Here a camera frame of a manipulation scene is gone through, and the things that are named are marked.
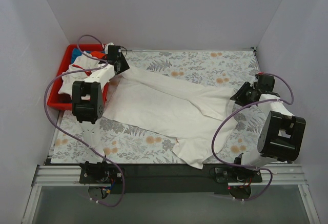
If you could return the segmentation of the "white t-shirt with black print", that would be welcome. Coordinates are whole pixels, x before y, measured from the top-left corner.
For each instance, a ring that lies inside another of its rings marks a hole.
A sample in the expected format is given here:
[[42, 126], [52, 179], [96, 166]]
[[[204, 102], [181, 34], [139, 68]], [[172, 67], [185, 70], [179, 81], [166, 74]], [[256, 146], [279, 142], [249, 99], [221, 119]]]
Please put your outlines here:
[[191, 167], [220, 152], [237, 125], [232, 113], [235, 93], [229, 87], [203, 86], [131, 67], [112, 94], [104, 117], [177, 140], [172, 151]]

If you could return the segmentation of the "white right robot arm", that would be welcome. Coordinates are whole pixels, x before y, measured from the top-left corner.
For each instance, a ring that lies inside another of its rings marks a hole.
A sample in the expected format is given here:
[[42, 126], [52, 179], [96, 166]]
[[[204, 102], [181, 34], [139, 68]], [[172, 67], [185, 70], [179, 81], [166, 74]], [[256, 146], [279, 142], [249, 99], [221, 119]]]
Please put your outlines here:
[[245, 82], [230, 98], [235, 104], [246, 107], [257, 103], [266, 120], [259, 134], [257, 147], [234, 159], [232, 176], [236, 181], [245, 181], [251, 171], [272, 163], [295, 161], [299, 156], [306, 121], [289, 112], [280, 95], [274, 92], [275, 76], [256, 74], [254, 83]]

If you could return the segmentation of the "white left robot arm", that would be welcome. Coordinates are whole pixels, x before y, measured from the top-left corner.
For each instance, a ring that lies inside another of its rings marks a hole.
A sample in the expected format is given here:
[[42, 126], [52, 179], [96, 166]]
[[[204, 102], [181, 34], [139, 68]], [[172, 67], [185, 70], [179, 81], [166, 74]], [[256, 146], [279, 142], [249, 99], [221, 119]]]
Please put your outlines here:
[[85, 80], [75, 81], [72, 85], [72, 114], [76, 117], [84, 142], [88, 146], [88, 159], [80, 164], [85, 175], [98, 183], [122, 183], [123, 173], [110, 166], [105, 160], [103, 145], [100, 141], [100, 118], [102, 118], [105, 102], [103, 91], [105, 85], [115, 76], [129, 69], [122, 53], [122, 46], [109, 43], [104, 48], [105, 62], [99, 64]]

